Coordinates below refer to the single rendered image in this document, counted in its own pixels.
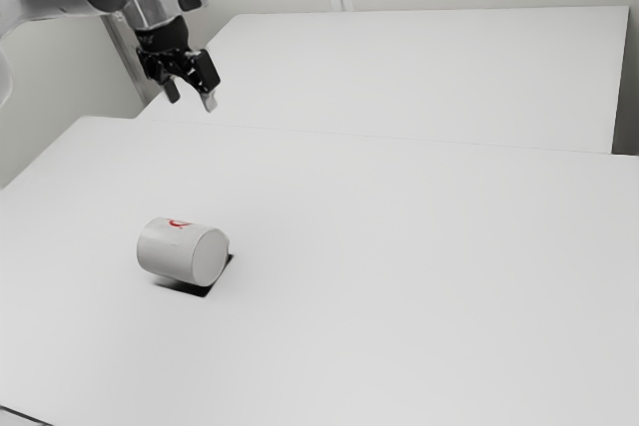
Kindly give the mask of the white mug with red print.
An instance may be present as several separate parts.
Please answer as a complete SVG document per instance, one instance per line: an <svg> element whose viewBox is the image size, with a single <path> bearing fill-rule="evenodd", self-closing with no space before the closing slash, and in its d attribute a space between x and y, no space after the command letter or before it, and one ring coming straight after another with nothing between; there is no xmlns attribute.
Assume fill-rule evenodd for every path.
<svg viewBox="0 0 639 426"><path fill-rule="evenodd" d="M143 270L200 287L220 277L229 254L230 239L220 229L165 217L150 220L136 244Z"/></svg>

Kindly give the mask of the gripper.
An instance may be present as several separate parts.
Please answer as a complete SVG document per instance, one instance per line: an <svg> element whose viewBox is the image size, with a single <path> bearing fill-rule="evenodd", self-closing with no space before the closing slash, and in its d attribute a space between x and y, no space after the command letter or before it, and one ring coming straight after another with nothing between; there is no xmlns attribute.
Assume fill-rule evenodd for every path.
<svg viewBox="0 0 639 426"><path fill-rule="evenodd" d="M137 30L136 49L143 71L164 90L171 104L181 99L174 77L187 81L198 92L208 113L217 107L215 91L221 84L220 75L210 53L195 51L189 45L189 29L184 17L150 30Z"/></svg>

